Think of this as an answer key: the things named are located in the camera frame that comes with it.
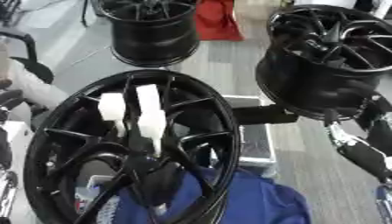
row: gray carpet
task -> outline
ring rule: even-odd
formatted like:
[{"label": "gray carpet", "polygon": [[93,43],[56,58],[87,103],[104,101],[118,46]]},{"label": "gray carpet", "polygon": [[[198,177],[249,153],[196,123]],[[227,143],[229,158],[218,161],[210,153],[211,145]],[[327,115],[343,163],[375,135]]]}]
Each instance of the gray carpet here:
[{"label": "gray carpet", "polygon": [[[20,24],[37,39],[39,56],[55,71],[57,86],[71,94],[92,81],[136,69],[111,55],[108,21],[90,17],[90,27],[85,30],[79,23],[81,2],[67,0],[61,5],[45,13],[34,12]],[[203,42],[191,58],[172,69],[197,77],[224,95],[259,95],[254,71],[268,37],[263,21],[239,20],[241,29],[247,30],[247,40]],[[10,48],[16,55],[24,50],[17,41],[12,41]],[[384,80],[381,89],[392,99],[390,84],[391,80]],[[321,123],[301,119],[272,129],[277,181],[307,198],[313,223],[381,223],[375,207],[376,181],[336,153]]]}]

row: black mount arm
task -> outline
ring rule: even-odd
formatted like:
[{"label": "black mount arm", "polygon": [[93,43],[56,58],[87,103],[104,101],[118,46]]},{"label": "black mount arm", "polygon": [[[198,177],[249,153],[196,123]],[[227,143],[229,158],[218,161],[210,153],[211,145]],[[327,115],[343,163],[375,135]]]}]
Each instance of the black mount arm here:
[{"label": "black mount arm", "polygon": [[34,62],[38,61],[35,41],[30,34],[17,31],[11,28],[0,28],[0,36],[5,36],[12,39],[20,39],[24,42],[27,48],[28,59]]},{"label": "black mount arm", "polygon": [[248,108],[233,108],[233,113],[240,125],[295,123],[298,120],[298,115],[292,114],[282,106],[276,104]]}]

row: red bag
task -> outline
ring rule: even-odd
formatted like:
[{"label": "red bag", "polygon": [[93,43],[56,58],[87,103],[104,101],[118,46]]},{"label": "red bag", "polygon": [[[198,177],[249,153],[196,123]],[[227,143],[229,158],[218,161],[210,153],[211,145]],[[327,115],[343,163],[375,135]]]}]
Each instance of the red bag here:
[{"label": "red bag", "polygon": [[234,0],[202,0],[196,9],[196,29],[202,40],[243,40],[233,18]]}]

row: blue fabric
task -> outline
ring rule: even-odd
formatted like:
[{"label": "blue fabric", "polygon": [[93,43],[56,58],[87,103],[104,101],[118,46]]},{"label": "blue fabric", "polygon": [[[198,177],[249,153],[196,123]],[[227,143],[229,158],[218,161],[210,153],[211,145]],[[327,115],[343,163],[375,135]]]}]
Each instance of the blue fabric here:
[{"label": "blue fabric", "polygon": [[[213,174],[203,171],[207,178]],[[115,224],[149,223],[144,208],[137,205],[128,192],[120,191]],[[165,220],[180,214],[200,196],[197,180],[187,174],[167,213]],[[221,224],[309,224],[310,218],[305,198],[293,189],[277,185],[272,180],[260,178],[246,171],[238,171],[228,190],[228,204]]]}]

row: wheel rim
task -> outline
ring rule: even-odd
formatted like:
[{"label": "wheel rim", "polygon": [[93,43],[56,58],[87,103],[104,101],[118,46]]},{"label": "wheel rim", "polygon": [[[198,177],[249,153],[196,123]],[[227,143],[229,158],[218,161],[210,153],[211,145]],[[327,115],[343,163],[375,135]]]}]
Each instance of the wheel rim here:
[{"label": "wheel rim", "polygon": [[392,69],[392,28],[357,10],[305,5],[269,21],[273,42],[311,63],[361,75]]},{"label": "wheel rim", "polygon": [[100,7],[114,20],[156,23],[192,13],[196,4],[196,0],[102,0]]},{"label": "wheel rim", "polygon": [[300,116],[323,120],[326,109],[337,109],[340,119],[355,118],[367,101],[350,81],[377,88],[392,71],[392,26],[367,13],[300,5],[272,15],[267,29],[271,44],[256,80],[271,100]]},{"label": "wheel rim", "polygon": [[[110,131],[113,124],[97,122],[99,116],[94,110],[96,99],[101,93],[123,91],[126,88],[127,94],[124,95],[129,102],[128,106],[131,111],[137,112],[137,107],[134,107],[135,86],[152,83],[159,86],[170,126],[164,135],[164,155],[160,158],[153,158],[148,149],[143,148],[146,145],[143,139],[130,140],[132,149],[125,147],[129,139],[114,139],[113,132]],[[212,111],[220,126],[206,132],[200,127],[194,128],[193,124],[185,124],[191,125],[190,128],[197,131],[179,136],[172,125],[184,125],[179,117],[186,118],[189,116],[186,111],[198,109]],[[127,117],[135,117],[132,114],[133,112],[127,113]],[[74,125],[75,123],[83,123],[85,128]],[[132,129],[130,135],[138,137],[133,131],[137,129]],[[206,84],[183,74],[162,70],[120,73],[97,81],[71,96],[38,129],[26,157],[25,190],[33,209],[45,223],[94,223],[97,209],[119,189],[133,183],[136,188],[133,193],[143,195],[145,191],[140,190],[141,183],[138,183],[138,179],[148,179],[151,174],[161,172],[167,165],[175,162],[180,164],[181,172],[187,171],[198,180],[202,195],[182,213],[170,217],[167,222],[189,223],[196,221],[217,202],[222,201],[221,197],[238,162],[238,139],[239,134],[230,107]],[[70,148],[78,150],[69,154],[64,151]],[[220,162],[214,167],[217,173],[214,179],[200,176],[200,168],[193,159],[194,152],[204,148],[213,149],[220,158]],[[74,189],[74,175],[83,164],[91,160],[104,161],[116,171],[116,175],[103,193],[93,201],[92,206],[84,214],[78,215],[72,207],[72,201],[68,201],[69,195],[72,195],[70,189]],[[151,206],[148,206],[147,210],[150,211],[151,220],[157,218],[151,211]]]}]

